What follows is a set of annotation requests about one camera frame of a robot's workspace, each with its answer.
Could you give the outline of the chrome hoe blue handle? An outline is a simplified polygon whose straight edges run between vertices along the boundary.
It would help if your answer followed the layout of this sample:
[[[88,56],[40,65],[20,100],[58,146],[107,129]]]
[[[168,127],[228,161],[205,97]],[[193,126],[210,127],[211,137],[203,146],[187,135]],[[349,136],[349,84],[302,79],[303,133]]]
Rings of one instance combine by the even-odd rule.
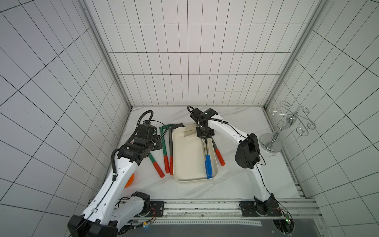
[[[186,126],[186,130],[185,130],[185,136],[189,136],[189,135],[192,135],[192,134],[198,134],[200,132],[198,132],[200,129],[197,128],[196,124],[189,124]],[[212,178],[213,176],[213,171],[212,171],[212,164],[211,164],[211,158],[210,158],[210,155],[209,155],[209,150],[208,150],[208,144],[207,144],[207,137],[205,136],[200,136],[200,139],[202,141],[202,145],[203,145],[203,150],[204,150],[204,155],[205,155],[205,170],[206,170],[206,176],[207,176],[207,179],[210,179]]]
[[[210,160],[210,155],[208,154],[208,148],[207,148],[207,142],[205,138],[201,139],[202,141],[202,146],[203,146],[203,151],[204,151],[204,156],[205,156],[205,171],[206,171],[206,177],[207,179],[212,178],[212,166],[211,166],[211,160]]]

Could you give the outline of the cream plastic storage tray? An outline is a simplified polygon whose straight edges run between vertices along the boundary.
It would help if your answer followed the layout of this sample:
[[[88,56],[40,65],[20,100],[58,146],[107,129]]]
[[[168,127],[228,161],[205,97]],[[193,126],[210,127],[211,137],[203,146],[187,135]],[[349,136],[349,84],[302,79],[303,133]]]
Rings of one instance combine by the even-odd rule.
[[[205,181],[214,179],[218,174],[217,157],[213,148],[212,140],[207,139],[209,155],[211,158],[213,176],[206,177],[205,156],[202,141],[196,133],[185,136],[185,127],[173,130],[173,175],[180,183]]]

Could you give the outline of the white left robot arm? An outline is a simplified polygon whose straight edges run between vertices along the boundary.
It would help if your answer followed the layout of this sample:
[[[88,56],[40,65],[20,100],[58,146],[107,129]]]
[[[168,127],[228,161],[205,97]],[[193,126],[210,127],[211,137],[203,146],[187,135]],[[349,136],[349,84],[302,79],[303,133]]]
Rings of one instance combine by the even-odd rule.
[[[146,121],[139,117],[134,132],[129,139],[111,154],[112,171],[96,197],[81,215],[73,215],[68,222],[71,237],[117,237],[127,231],[143,227],[134,225],[131,220],[136,215],[146,216],[152,211],[150,196],[135,192],[125,204],[117,207],[126,183],[135,173],[143,159],[154,150],[162,147],[158,130],[151,124],[153,111]]]

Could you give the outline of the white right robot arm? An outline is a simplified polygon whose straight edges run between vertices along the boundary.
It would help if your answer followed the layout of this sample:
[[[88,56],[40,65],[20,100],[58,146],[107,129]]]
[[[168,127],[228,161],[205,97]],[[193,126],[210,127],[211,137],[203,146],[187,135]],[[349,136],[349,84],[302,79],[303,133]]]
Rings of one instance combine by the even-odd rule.
[[[235,128],[211,108],[203,112],[199,108],[188,105],[187,110],[196,124],[196,135],[202,140],[204,146],[207,175],[211,173],[208,145],[215,132],[218,132],[236,146],[235,161],[241,168],[247,169],[248,177],[256,193],[253,210],[260,216],[267,216],[278,202],[265,183],[261,167],[266,164],[261,163],[264,158],[260,152],[257,136]]]

